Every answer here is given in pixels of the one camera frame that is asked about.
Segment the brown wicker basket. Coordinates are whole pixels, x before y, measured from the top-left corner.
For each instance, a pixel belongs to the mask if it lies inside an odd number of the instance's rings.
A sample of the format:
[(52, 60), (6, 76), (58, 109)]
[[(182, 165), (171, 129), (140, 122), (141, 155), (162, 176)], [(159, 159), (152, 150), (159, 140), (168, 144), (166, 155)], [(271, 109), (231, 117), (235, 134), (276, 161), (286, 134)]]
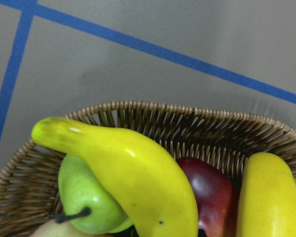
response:
[[(195, 157), (241, 185), (248, 157), (271, 152), (296, 177), (296, 130), (269, 117), (145, 101), (111, 101), (66, 114), (93, 125), (138, 131), (174, 158)], [(62, 211), (57, 176), (63, 153), (26, 141), (0, 172), (0, 237), (28, 237)]]

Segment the dark red apple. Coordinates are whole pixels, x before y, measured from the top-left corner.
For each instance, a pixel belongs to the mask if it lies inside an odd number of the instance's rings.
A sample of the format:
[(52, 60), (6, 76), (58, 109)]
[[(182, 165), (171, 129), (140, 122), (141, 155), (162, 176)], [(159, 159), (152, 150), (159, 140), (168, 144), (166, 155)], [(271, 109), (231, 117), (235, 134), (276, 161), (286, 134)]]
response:
[(218, 169), (196, 158), (180, 158), (198, 207), (198, 227), (206, 237), (236, 236), (239, 192)]

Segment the green pear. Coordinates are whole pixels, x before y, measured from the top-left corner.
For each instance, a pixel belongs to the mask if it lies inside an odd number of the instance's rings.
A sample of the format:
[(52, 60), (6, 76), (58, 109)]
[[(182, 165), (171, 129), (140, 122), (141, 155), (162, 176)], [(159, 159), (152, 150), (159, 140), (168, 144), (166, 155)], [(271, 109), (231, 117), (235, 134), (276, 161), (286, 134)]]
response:
[(63, 214), (56, 222), (69, 221), (92, 235), (119, 233), (133, 225), (117, 201), (102, 187), (89, 166), (80, 158), (66, 155), (58, 173)]

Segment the pale pink peach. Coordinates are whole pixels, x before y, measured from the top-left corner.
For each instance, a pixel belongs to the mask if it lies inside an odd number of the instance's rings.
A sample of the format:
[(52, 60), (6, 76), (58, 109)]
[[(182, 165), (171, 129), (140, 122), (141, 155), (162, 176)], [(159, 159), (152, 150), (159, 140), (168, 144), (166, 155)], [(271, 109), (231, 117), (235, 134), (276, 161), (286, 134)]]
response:
[(54, 219), (42, 224), (31, 237), (94, 237), (76, 229), (71, 223), (56, 223)]

